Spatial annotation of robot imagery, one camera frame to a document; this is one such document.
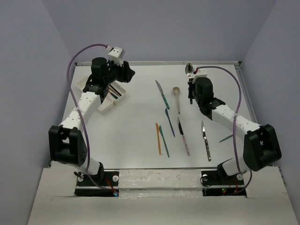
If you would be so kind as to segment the gold spoon teal handle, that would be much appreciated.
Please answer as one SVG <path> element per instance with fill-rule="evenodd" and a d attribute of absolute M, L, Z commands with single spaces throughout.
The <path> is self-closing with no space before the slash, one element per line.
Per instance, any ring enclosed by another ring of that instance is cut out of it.
<path fill-rule="evenodd" d="M 114 96 L 115 99 L 118 99 L 120 97 L 119 94 L 117 94 L 115 91 L 110 90 L 110 93 Z"/>

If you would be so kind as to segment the steel spoon teal handle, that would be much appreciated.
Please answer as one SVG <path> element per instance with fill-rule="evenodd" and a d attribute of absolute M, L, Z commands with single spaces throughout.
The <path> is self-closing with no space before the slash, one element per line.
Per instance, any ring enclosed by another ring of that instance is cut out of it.
<path fill-rule="evenodd" d="M 193 65 L 191 63 L 188 63 L 185 67 L 185 73 L 188 77 L 188 99 L 189 99 L 189 102 L 190 104 L 193 103 L 193 99 L 194 99 L 194 90 L 195 90 L 195 86 L 193 84 L 193 77 L 192 77 L 192 74 L 193 74 Z"/>

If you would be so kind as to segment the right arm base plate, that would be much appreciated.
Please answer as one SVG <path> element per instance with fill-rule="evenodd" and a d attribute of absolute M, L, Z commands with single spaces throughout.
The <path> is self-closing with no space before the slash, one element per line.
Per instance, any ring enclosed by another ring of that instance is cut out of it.
<path fill-rule="evenodd" d="M 216 170 L 201 171 L 203 196 L 247 196 L 242 175 L 219 177 Z"/>

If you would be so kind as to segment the copper spoon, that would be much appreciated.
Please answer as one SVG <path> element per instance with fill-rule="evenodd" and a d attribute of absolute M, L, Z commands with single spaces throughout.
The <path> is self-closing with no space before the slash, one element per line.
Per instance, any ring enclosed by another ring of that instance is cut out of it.
<path fill-rule="evenodd" d="M 119 91 L 117 91 L 112 85 L 109 85 L 109 87 L 114 90 L 115 93 L 117 93 L 119 96 L 121 96 L 121 94 L 119 93 Z"/>

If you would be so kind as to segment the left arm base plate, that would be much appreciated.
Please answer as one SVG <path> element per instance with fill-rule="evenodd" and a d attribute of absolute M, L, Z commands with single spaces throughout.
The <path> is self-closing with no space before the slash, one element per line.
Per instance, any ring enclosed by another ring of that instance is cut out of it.
<path fill-rule="evenodd" d="M 104 171 L 103 178 L 74 172 L 76 176 L 75 195 L 78 197 L 118 197 L 119 171 Z"/>

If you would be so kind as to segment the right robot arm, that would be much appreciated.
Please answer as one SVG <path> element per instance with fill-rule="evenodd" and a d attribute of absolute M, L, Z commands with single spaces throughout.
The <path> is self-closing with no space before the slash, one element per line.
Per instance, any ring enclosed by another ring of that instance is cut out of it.
<path fill-rule="evenodd" d="M 225 102 L 214 97 L 213 85 L 207 77 L 188 81 L 188 97 L 195 100 L 200 112 L 232 132 L 243 141 L 243 153 L 217 166 L 214 178 L 228 183 L 234 175 L 247 171 L 257 172 L 282 157 L 276 131 L 273 126 L 259 125 L 235 113 Z"/>

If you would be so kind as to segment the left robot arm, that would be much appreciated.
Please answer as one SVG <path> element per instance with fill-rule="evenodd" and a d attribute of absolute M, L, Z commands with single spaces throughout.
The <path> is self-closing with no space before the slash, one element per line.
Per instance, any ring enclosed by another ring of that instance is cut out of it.
<path fill-rule="evenodd" d="M 98 57 L 92 60 L 91 75 L 75 102 L 71 113 L 58 126 L 51 126 L 48 132 L 50 157 L 52 161 L 70 165 L 87 174 L 93 185 L 104 179 L 104 167 L 90 156 L 90 144 L 86 124 L 92 114 L 101 106 L 109 93 L 109 86 L 118 81 L 128 83 L 135 72 L 127 61 L 117 64 L 115 60 Z"/>

